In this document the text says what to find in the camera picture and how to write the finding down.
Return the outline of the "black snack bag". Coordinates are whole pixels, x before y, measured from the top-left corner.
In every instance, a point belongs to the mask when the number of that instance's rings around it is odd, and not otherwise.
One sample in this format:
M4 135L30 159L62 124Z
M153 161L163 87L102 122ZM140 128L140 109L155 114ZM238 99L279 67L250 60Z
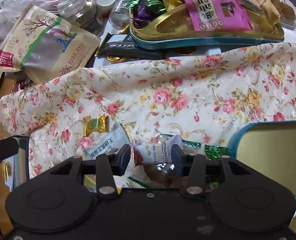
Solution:
M113 56L147 60L168 59L167 53L163 50L148 50L137 46L130 34L111 33L106 33L94 56Z

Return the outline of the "glass jar silver lid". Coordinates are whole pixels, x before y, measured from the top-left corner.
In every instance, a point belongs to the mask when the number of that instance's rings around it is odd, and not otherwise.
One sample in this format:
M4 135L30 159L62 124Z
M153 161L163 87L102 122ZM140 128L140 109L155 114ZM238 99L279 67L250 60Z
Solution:
M91 1L62 0L57 11L61 18L96 36L101 36L104 32L105 22Z

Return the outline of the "pink snack packet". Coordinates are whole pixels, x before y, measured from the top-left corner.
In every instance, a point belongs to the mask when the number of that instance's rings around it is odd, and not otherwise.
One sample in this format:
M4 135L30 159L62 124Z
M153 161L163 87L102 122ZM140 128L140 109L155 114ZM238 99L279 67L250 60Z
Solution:
M246 10L238 0L184 0L195 31L251 31Z

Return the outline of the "gold teal tin tray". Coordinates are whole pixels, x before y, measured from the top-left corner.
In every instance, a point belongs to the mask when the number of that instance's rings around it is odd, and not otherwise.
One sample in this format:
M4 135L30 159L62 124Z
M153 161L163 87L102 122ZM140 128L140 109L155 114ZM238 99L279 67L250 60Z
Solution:
M148 50L281 42L278 22L249 0L130 0L130 33Z

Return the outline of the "gold teal tin lid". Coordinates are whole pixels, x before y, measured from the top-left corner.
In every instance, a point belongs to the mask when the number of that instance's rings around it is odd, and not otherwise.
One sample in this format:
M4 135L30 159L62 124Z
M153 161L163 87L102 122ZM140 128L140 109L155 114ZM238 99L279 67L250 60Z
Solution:
M296 121L249 124L231 137L228 147L236 159L296 196ZM290 228L296 233L296 215Z

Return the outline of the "gold coin chocolate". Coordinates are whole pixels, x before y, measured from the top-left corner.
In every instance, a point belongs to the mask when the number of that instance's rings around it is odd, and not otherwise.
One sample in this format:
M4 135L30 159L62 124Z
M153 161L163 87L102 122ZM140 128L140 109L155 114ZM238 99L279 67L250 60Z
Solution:
M125 58L124 57L119 57L119 56L111 56L111 55L107 55L106 59L111 62L111 63L122 63L125 62Z

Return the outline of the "gold wrapped candy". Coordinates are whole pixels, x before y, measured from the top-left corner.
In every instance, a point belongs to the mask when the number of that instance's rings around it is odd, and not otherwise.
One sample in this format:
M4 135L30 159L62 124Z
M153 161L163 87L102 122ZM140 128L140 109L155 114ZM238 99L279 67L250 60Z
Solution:
M97 118L91 118L87 116L83 122L83 135L89 136L93 132L107 132L108 124L106 116L99 116Z

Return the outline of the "small clear glass jar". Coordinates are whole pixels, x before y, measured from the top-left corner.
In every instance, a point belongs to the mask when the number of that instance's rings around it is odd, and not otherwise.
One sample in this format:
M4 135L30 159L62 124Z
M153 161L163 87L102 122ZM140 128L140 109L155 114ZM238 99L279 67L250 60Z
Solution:
M116 29L123 29L130 23L130 10L127 4L130 0L116 0L109 15L110 24Z

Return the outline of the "green foil candy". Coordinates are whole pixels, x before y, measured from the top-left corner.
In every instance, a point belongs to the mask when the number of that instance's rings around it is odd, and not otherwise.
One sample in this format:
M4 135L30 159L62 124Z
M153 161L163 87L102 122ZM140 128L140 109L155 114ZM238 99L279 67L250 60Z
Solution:
M216 145L205 145L204 152L209 161L219 161L221 156L229 155L229 148Z

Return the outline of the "wrapped round biscuit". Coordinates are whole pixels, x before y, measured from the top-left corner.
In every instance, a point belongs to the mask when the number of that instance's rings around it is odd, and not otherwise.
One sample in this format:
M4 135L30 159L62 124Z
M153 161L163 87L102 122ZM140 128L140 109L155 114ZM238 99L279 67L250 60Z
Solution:
M187 185L187 177L176 174L173 164L136 166L127 177L132 187L144 189L180 189Z

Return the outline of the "grey white snack bar packet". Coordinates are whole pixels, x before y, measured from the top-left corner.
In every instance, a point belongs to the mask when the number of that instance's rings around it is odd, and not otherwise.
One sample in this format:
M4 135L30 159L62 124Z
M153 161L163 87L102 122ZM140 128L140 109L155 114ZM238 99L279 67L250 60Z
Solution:
M115 154L125 144L130 144L130 140L119 123L115 123L112 130L108 132L97 144L90 148L85 148L83 154L86 160L95 160L98 155Z

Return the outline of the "white hawthorn strip packet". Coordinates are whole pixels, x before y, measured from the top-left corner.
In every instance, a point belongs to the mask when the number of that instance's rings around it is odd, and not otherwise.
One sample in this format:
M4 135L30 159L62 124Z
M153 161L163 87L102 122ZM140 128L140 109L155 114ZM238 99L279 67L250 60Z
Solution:
M177 145L181 149L183 148L180 135L175 135L161 144L133 139L134 164L136 166L172 164L171 149L173 145Z

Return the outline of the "floral cloth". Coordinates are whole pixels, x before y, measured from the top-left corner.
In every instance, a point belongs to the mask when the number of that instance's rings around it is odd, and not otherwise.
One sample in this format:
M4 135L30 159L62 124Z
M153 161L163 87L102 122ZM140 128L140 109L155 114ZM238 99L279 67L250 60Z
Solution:
M226 146L252 122L296 120L296 44L268 43L186 59L80 68L0 98L0 123L29 137L30 178L102 138L100 116L129 138L157 134Z

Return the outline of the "large kraft paper snack bag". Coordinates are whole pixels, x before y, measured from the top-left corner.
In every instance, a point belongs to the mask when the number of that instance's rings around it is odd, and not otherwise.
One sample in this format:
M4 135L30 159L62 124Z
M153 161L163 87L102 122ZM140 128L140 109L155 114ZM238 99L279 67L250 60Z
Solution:
M22 12L0 45L0 71L25 71L45 83L83 68L100 38L35 5Z

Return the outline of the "purple wrapped candy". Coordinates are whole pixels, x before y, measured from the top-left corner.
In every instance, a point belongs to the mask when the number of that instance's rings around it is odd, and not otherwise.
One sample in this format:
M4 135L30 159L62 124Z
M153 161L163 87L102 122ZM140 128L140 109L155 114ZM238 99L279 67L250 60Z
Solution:
M133 9L133 24L137 29L147 26L152 20L151 14L141 3L137 8Z

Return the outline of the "colourful box at left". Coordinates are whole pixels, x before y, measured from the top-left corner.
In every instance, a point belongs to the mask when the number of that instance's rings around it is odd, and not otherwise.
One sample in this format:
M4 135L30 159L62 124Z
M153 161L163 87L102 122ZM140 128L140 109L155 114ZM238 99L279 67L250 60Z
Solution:
M10 191L30 179L29 137L17 136L15 139L18 143L17 154L2 162L4 183Z

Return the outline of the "green wrapped candies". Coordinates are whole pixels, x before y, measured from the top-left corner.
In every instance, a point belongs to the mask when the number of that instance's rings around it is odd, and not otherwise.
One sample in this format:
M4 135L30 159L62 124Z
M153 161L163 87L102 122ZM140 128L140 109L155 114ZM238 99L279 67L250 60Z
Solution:
M129 9L137 8L141 3L144 4L147 10L150 10L155 13L164 13L166 8L163 0L130 0L127 2L126 7Z

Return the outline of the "clear plastic bag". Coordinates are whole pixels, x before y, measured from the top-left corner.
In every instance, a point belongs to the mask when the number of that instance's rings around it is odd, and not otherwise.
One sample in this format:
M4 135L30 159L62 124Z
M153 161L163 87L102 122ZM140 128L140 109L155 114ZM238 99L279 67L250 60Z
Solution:
M55 15L63 0L0 0L0 38L5 38L25 8L32 4Z

